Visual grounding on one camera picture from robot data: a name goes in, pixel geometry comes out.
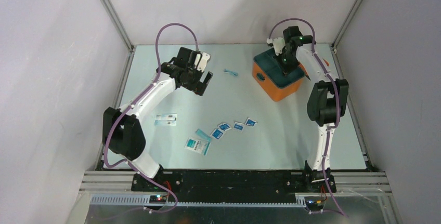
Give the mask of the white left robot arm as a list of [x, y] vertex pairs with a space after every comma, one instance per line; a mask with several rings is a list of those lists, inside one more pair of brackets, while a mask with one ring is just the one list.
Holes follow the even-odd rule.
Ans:
[[205, 52], [181, 47], [176, 57], [156, 69], [152, 82], [136, 98], [117, 109], [109, 107], [103, 113], [103, 154], [112, 151], [121, 156], [145, 176], [144, 184], [152, 191], [162, 189], [164, 176], [158, 173], [162, 166], [147, 150], [142, 121], [181, 87], [203, 96], [213, 76], [205, 71], [210, 59]]

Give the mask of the orange plastic medicine box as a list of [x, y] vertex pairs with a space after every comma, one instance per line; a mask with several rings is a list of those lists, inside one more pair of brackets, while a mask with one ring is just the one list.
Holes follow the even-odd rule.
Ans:
[[[253, 64], [252, 76], [253, 76], [253, 69], [256, 67], [257, 67], [257, 65]], [[278, 102], [278, 101], [286, 98], [287, 96], [295, 93], [300, 88], [300, 85], [302, 84], [302, 81], [305, 78], [306, 78], [306, 73], [305, 73], [305, 76], [299, 82], [295, 82], [294, 84], [291, 84], [290, 86], [283, 88], [283, 89], [277, 88], [275, 85], [270, 85], [269, 82], [263, 82], [263, 83], [257, 82], [257, 83], [260, 85], [260, 87], [263, 89], [263, 91], [271, 98], [272, 101]]]

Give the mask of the teal strip packet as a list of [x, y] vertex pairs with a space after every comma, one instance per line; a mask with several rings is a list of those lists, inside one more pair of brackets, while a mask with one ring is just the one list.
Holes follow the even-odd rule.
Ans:
[[206, 134], [204, 131], [202, 131], [201, 129], [197, 129], [196, 130], [196, 135], [201, 138], [202, 140], [205, 140], [207, 142], [211, 142], [212, 138], [210, 135]]

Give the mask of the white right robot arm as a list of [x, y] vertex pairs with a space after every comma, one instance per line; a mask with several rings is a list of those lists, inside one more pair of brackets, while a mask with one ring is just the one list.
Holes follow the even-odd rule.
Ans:
[[305, 162], [302, 178], [303, 187], [315, 192], [330, 179], [330, 146], [334, 130], [345, 114], [348, 82], [332, 74], [325, 59], [318, 56], [316, 42], [312, 35], [303, 35], [299, 27], [288, 27], [283, 37], [267, 39], [272, 46], [278, 66], [284, 76], [301, 69], [313, 82], [307, 103], [309, 119], [318, 125], [318, 141]]

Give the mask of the small teal tube packet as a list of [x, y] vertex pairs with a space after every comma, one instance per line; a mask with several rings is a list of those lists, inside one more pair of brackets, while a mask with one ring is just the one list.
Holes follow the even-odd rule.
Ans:
[[224, 69], [224, 73], [230, 74], [231, 76], [234, 76], [234, 77], [238, 76], [237, 72], [234, 72], [234, 71], [231, 71], [231, 70], [228, 70], [228, 69]]

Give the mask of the dark teal divider tray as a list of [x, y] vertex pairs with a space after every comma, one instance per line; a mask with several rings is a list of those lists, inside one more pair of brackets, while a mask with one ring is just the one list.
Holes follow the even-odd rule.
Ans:
[[269, 82], [270, 85], [283, 89], [295, 82], [299, 82], [305, 76], [300, 67], [285, 75], [274, 56], [274, 50], [269, 49], [253, 58], [253, 64], [257, 65], [253, 69], [253, 77], [258, 83]]

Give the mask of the teal white label packet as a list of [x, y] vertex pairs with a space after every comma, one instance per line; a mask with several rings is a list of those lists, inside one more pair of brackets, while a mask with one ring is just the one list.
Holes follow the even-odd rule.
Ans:
[[201, 155], [206, 155], [209, 149], [210, 142], [206, 140], [200, 140], [195, 138], [189, 138], [186, 141], [184, 148], [196, 152]]

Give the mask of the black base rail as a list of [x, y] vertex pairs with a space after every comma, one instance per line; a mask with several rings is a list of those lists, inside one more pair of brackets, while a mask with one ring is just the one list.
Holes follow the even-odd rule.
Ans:
[[310, 170], [161, 169], [152, 182], [135, 174], [133, 192], [171, 190], [179, 203], [294, 203], [300, 193], [335, 193], [334, 177]]

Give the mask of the blue white wipe sachet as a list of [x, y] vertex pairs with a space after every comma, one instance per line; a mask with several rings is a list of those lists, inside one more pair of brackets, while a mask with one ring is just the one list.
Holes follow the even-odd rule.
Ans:
[[229, 131], [232, 129], [232, 127], [226, 122], [222, 122], [222, 123], [218, 124], [217, 127], [223, 132], [226, 132], [226, 131]]
[[254, 127], [256, 124], [257, 124], [257, 121], [251, 119], [250, 117], [248, 117], [245, 121], [245, 126]]
[[216, 139], [216, 140], [220, 140], [220, 139], [222, 139], [222, 137], [224, 136], [224, 134], [225, 134], [225, 132], [224, 132], [223, 130], [221, 130], [221, 129], [219, 129], [219, 128], [215, 128], [215, 129], [211, 132], [210, 136], [211, 136], [212, 138]]
[[243, 132], [244, 124], [241, 122], [234, 122], [233, 128], [239, 132]]

